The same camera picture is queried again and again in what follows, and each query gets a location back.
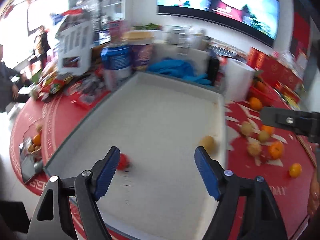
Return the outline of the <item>yellow-green round fruit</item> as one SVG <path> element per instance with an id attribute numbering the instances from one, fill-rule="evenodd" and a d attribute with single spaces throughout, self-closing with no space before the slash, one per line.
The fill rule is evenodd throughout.
<path id="1" fill-rule="evenodd" d="M 258 134 L 258 140 L 260 143 L 265 143 L 269 140 L 270 134 L 267 131 L 261 130 Z"/>
<path id="2" fill-rule="evenodd" d="M 202 146 L 208 154 L 212 154 L 215 151 L 216 142 L 212 136 L 207 135 L 200 140 L 199 146 Z"/>

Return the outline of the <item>large orange mandarin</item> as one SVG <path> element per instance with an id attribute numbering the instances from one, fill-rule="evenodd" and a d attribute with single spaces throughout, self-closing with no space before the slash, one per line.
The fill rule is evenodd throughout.
<path id="1" fill-rule="evenodd" d="M 271 160 L 280 159 L 284 153 L 284 144 L 281 141 L 275 141 L 268 147 L 268 153 Z"/>

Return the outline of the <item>red cherry tomato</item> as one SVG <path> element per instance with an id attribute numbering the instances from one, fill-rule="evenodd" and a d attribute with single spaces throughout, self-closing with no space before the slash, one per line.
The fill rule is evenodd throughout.
<path id="1" fill-rule="evenodd" d="M 117 166 L 118 171 L 125 171 L 130 166 L 130 159 L 127 155 L 121 153 L 120 154 L 120 160 Z"/>
<path id="2" fill-rule="evenodd" d="M 271 159 L 270 155 L 267 152 L 262 152 L 259 155 L 259 160 L 262 164 L 267 163 Z"/>

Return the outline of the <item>beige dried fruit ball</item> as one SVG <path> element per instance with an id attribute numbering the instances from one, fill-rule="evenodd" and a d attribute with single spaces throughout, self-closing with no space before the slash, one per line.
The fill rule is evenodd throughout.
<path id="1" fill-rule="evenodd" d="M 247 152 L 252 157 L 258 157 L 261 152 L 261 144 L 259 142 L 250 142 L 247 147 Z"/>
<path id="2" fill-rule="evenodd" d="M 251 137 L 254 133 L 254 128 L 250 122 L 244 121 L 241 124 L 240 132 L 245 137 Z"/>

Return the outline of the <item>small orange mandarin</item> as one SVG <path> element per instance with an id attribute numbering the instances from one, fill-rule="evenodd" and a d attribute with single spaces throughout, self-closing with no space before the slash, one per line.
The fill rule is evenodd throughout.
<path id="1" fill-rule="evenodd" d="M 298 178 L 302 173 L 302 166 L 300 163 L 294 163 L 289 168 L 289 175 L 291 178 Z"/>

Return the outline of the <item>glass bowl of fruits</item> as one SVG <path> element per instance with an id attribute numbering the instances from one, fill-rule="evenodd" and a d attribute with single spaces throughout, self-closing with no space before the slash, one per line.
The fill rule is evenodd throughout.
<path id="1" fill-rule="evenodd" d="M 33 123 L 25 131 L 22 142 L 22 156 L 31 156 L 35 161 L 42 159 L 42 125 Z"/>

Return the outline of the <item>orange beside red basket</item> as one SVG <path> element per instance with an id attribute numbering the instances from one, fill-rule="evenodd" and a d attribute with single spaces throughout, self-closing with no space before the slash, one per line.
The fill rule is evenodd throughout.
<path id="1" fill-rule="evenodd" d="M 252 97 L 249 99 L 249 105 L 252 110 L 258 111 L 258 112 L 261 111 L 263 108 L 262 102 L 258 98 L 255 98 L 255 97 Z"/>

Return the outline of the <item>red fruit basket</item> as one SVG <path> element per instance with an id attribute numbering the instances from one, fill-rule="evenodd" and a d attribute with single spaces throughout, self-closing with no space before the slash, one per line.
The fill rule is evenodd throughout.
<path id="1" fill-rule="evenodd" d="M 261 77 L 254 77 L 249 88 L 247 97 L 257 98 L 261 101 L 263 106 L 272 106 L 274 103 L 274 90 L 264 82 Z"/>

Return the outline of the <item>black smartphone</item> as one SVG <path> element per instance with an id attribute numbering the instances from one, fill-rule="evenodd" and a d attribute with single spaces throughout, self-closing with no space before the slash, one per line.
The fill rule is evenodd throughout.
<path id="1" fill-rule="evenodd" d="M 36 175 L 34 168 L 35 159 L 32 154 L 29 154 L 24 147 L 24 143 L 19 146 L 20 150 L 20 167 L 22 181 L 24 184 L 28 184 L 29 181 Z"/>

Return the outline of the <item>red gift box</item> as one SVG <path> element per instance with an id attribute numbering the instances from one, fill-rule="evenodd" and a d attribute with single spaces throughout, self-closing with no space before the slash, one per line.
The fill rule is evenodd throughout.
<path id="1" fill-rule="evenodd" d="M 276 87 L 278 83 L 281 83 L 295 90 L 302 84 L 302 80 L 290 68 L 254 47 L 249 50 L 247 65 L 261 71 L 261 78 L 271 87 Z"/>

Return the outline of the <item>white shallow box tray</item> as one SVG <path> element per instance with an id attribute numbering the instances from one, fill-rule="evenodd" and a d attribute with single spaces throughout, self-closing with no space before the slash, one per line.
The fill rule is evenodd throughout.
<path id="1" fill-rule="evenodd" d="M 217 202 L 194 160 L 200 140 L 216 142 L 226 164 L 224 98 L 198 85 L 139 72 L 89 113 L 48 161 L 69 178 L 116 146 L 129 169 L 116 172 L 98 202 L 106 226 L 130 239 L 201 239 Z"/>

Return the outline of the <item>white paper towel roll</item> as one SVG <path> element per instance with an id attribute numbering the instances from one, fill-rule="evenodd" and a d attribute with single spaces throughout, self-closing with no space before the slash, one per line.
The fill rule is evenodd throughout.
<path id="1" fill-rule="evenodd" d="M 235 102 L 245 100 L 254 74 L 255 70 L 252 67 L 229 58 L 225 66 L 226 100 Z"/>

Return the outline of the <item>black device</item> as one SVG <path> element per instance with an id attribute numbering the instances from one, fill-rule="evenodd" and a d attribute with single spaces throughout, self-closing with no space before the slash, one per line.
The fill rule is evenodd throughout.
<path id="1" fill-rule="evenodd" d="M 207 79 L 210 81 L 210 85 L 214 86 L 214 83 L 217 78 L 217 74 L 219 72 L 220 68 L 220 61 L 216 57 L 208 57 L 208 63 L 207 63 Z"/>

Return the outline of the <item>blue cloth gloves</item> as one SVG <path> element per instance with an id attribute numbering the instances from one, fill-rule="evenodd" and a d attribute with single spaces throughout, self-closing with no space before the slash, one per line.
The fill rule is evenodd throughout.
<path id="1" fill-rule="evenodd" d="M 190 81 L 201 85 L 210 85 L 212 82 L 207 74 L 197 75 L 193 65 L 189 61 L 178 59 L 164 59 L 160 62 L 151 64 L 147 68 L 148 72 L 166 75 Z"/>

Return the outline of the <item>white cardboard box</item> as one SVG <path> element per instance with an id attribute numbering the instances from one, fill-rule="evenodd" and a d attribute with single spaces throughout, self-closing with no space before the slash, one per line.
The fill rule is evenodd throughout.
<path id="1" fill-rule="evenodd" d="M 184 60 L 191 63 L 196 74 L 204 74 L 207 70 L 209 53 L 193 48 L 179 47 L 167 43 L 154 43 L 149 65 L 164 59 Z"/>

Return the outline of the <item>clear candy packet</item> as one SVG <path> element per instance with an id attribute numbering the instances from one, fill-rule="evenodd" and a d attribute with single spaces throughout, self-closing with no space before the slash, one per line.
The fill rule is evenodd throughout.
<path id="1" fill-rule="evenodd" d="M 66 90 L 71 103 L 90 110 L 94 108 L 105 96 L 110 94 L 104 79 L 97 74 L 87 75 Z"/>

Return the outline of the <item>red snack packet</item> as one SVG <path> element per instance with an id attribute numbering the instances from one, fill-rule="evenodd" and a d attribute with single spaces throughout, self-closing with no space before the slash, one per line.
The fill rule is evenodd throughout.
<path id="1" fill-rule="evenodd" d="M 46 65 L 38 82 L 40 92 L 56 94 L 62 87 L 67 85 L 73 79 L 71 73 L 61 74 L 58 71 L 57 62 L 52 61 Z"/>

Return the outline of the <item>seated man in black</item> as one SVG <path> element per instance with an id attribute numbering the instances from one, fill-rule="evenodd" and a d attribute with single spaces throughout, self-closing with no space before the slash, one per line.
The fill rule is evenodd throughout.
<path id="1" fill-rule="evenodd" d="M 3 59 L 3 45 L 1 44 L 1 72 L 0 72 L 0 108 L 1 113 L 5 112 L 6 107 L 14 103 L 26 103 L 29 100 L 28 94 L 20 94 L 19 91 L 23 87 L 29 87 L 32 85 L 32 81 L 29 80 L 25 74 L 10 69 L 5 65 Z"/>

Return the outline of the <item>blue drink can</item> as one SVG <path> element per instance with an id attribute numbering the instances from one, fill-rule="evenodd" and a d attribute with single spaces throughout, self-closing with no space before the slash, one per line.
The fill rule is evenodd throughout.
<path id="1" fill-rule="evenodd" d="M 132 74 L 131 47 L 108 46 L 102 49 L 100 57 L 106 88 L 110 91 L 116 90 Z"/>

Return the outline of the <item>purple milk tea cup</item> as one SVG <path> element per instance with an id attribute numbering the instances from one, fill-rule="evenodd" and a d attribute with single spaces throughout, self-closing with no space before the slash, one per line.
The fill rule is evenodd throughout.
<path id="1" fill-rule="evenodd" d="M 131 30 L 124 34 L 124 39 L 131 47 L 133 70 L 146 70 L 153 52 L 153 33 L 147 30 Z"/>

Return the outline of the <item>green potted plant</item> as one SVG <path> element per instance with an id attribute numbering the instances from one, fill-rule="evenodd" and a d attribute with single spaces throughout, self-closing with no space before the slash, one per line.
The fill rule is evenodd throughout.
<path id="1" fill-rule="evenodd" d="M 134 25 L 133 30 L 162 30 L 162 26 L 155 23 L 149 23 L 146 25 Z"/>

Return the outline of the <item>pink drink carton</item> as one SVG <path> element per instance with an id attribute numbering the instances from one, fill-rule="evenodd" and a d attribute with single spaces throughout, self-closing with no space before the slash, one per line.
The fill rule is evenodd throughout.
<path id="1" fill-rule="evenodd" d="M 116 20 L 108 23 L 111 42 L 119 42 L 125 32 L 129 31 L 130 24 L 127 20 Z"/>

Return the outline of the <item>wall television screen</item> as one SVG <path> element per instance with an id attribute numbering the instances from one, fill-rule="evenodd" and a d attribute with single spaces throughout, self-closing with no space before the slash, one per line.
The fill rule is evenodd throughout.
<path id="1" fill-rule="evenodd" d="M 157 0 L 158 14 L 196 18 L 232 28 L 273 46 L 278 0 Z"/>

